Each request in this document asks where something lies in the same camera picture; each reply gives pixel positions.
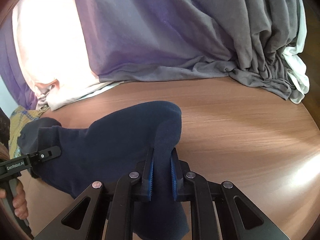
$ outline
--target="crumpled fabric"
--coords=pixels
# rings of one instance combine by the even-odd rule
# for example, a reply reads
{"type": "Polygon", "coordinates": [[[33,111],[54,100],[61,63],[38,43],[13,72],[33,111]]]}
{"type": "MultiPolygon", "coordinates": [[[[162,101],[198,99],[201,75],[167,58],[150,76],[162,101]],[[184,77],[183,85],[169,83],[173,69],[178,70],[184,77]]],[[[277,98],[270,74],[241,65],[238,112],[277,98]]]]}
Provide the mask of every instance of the crumpled fabric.
{"type": "Polygon", "coordinates": [[[181,110],[155,101],[109,114],[87,129],[67,129],[52,118],[29,122],[18,145],[23,154],[52,146],[61,156],[32,171],[49,185],[77,197],[92,182],[109,183],[134,171],[154,148],[153,191],[149,203],[135,203],[133,231],[142,239],[179,240],[189,231],[171,184],[171,151],[180,140],[181,110]]]}
{"type": "Polygon", "coordinates": [[[39,119],[45,111],[48,110],[47,106],[44,106],[41,110],[26,110],[23,106],[18,106],[10,116],[10,141],[9,141],[9,153],[10,159],[21,156],[20,147],[17,140],[20,136],[22,128],[28,123],[39,119]]]}
{"type": "Polygon", "coordinates": [[[291,93],[290,95],[290,100],[295,104],[303,100],[310,88],[309,78],[306,75],[307,66],[298,56],[303,51],[307,37],[306,14],[302,0],[299,0],[299,9],[299,33],[296,37],[296,43],[295,45],[287,46],[282,53],[283,58],[289,65],[288,76],[297,89],[296,93],[291,93]]]}
{"type": "Polygon", "coordinates": [[[302,0],[75,2],[101,82],[229,75],[284,99],[297,91],[282,52],[296,43],[302,0]]]}

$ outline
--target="finger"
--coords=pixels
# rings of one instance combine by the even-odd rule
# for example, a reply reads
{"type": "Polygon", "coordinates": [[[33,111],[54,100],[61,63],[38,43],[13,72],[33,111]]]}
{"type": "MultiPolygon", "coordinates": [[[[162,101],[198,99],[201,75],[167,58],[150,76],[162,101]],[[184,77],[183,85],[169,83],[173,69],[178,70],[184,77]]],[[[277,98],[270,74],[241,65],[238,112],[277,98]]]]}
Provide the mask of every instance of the finger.
{"type": "Polygon", "coordinates": [[[17,217],[20,217],[21,215],[23,215],[25,212],[27,211],[27,202],[25,201],[19,208],[16,208],[14,210],[14,214],[17,217]]]}
{"type": "Polygon", "coordinates": [[[21,194],[22,192],[24,192],[24,190],[23,190],[23,184],[21,183],[20,180],[18,180],[16,191],[17,191],[17,194],[18,194],[18,195],[21,194]]]}
{"type": "Polygon", "coordinates": [[[0,198],[6,198],[7,193],[4,189],[0,189],[0,198]]]}
{"type": "Polygon", "coordinates": [[[20,192],[18,195],[14,197],[14,199],[12,200],[12,205],[14,208],[19,208],[21,205],[24,204],[25,201],[26,193],[24,192],[24,190],[22,190],[22,192],[20,192]]]}
{"type": "Polygon", "coordinates": [[[25,219],[28,218],[28,216],[29,216],[29,213],[28,213],[28,210],[27,210],[23,215],[19,216],[19,218],[20,218],[21,220],[25,220],[25,219]]]}

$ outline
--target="metal bolt head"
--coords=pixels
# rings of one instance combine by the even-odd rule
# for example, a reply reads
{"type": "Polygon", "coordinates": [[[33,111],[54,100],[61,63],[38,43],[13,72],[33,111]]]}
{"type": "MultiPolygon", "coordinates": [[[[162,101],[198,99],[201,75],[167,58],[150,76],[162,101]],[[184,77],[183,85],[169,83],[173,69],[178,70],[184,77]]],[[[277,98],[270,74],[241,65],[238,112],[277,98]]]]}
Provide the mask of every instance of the metal bolt head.
{"type": "Polygon", "coordinates": [[[95,181],[92,183],[92,187],[94,188],[100,188],[102,186],[102,183],[100,181],[95,181]]]}
{"type": "Polygon", "coordinates": [[[232,182],[230,182],[230,181],[225,181],[225,182],[223,183],[223,186],[224,186],[225,188],[232,188],[232,187],[233,187],[233,184],[232,184],[232,182]]]}
{"type": "Polygon", "coordinates": [[[129,177],[135,179],[139,177],[139,172],[133,171],[129,174],[129,177]]]}
{"type": "Polygon", "coordinates": [[[192,171],[189,171],[189,172],[187,172],[186,176],[189,179],[193,179],[193,178],[196,177],[196,174],[194,172],[192,172],[192,171]]]}

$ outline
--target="navy blue sock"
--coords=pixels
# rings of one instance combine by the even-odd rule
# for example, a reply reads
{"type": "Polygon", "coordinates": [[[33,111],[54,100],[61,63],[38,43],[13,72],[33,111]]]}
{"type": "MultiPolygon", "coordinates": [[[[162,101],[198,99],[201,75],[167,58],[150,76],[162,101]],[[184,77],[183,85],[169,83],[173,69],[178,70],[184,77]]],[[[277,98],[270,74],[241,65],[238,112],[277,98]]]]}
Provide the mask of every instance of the navy blue sock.
{"type": "Polygon", "coordinates": [[[93,181],[117,181],[154,148],[151,202],[136,203],[133,231],[142,239],[179,240],[188,231],[181,203],[174,202],[170,154],[181,134],[181,110],[155,101],[95,121],[88,129],[67,129],[52,118],[25,125],[18,138],[23,154],[58,145],[61,156],[33,171],[49,185],[77,197],[93,181]]]}

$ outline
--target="black handle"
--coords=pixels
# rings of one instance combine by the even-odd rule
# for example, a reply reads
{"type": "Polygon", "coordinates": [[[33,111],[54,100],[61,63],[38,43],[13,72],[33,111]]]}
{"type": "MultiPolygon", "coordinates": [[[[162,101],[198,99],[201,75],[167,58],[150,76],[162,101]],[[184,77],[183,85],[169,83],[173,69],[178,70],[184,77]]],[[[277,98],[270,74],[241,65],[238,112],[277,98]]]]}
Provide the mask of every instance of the black handle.
{"type": "Polygon", "coordinates": [[[3,204],[6,207],[6,211],[8,212],[8,214],[18,223],[18,225],[21,227],[21,229],[28,235],[31,236],[31,229],[29,227],[29,223],[27,220],[21,220],[20,218],[18,218],[15,214],[14,214],[14,206],[12,204],[14,195],[12,193],[12,188],[13,188],[13,192],[16,192],[15,187],[17,186],[17,179],[12,179],[11,182],[9,183],[9,181],[3,181],[0,183],[0,188],[3,188],[6,193],[7,193],[7,197],[6,199],[3,199],[3,204]]]}

